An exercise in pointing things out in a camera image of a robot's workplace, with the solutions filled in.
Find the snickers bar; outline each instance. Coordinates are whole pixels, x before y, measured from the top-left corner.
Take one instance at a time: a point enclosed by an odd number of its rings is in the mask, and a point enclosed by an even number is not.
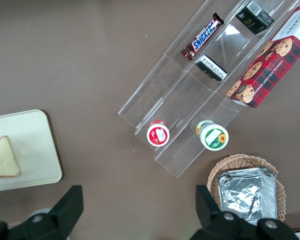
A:
[[[181,51],[181,54],[185,56],[188,61],[192,62],[195,55],[222,24],[224,24],[224,21],[221,20],[215,12],[213,14],[213,19],[209,22],[209,24],[205,26],[195,39]]]

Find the chocolate chip cookie box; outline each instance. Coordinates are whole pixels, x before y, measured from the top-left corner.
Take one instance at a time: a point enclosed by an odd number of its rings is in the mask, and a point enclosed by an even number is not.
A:
[[[300,6],[267,42],[227,92],[239,105],[256,108],[300,57]]]

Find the aluminum foil container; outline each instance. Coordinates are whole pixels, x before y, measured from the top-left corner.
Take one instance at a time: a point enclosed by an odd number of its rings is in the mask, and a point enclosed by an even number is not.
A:
[[[276,176],[268,168],[224,172],[218,186],[221,207],[238,211],[248,223],[277,219]]]

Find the yogurt cup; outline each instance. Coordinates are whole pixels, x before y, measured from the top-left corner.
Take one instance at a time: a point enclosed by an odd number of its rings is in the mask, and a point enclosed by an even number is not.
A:
[[[170,138],[167,124],[159,119],[153,121],[146,133],[146,138],[152,146],[161,147],[166,145]]]
[[[227,130],[211,120],[203,120],[196,126],[195,132],[206,149],[219,151],[223,149],[229,141]]]

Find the wicker basket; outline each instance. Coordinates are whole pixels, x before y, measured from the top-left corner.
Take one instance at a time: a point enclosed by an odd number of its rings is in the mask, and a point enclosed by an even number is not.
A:
[[[209,189],[211,195],[213,196],[218,206],[221,205],[219,197],[218,176],[226,171],[249,169],[256,167],[267,167],[275,175],[278,174],[276,168],[270,163],[268,163],[266,160],[260,157],[249,156],[245,154],[231,155],[217,163],[217,165],[212,169],[209,175],[207,188]],[[286,194],[284,186],[277,179],[275,179],[275,182],[278,220],[283,221],[286,215]]]

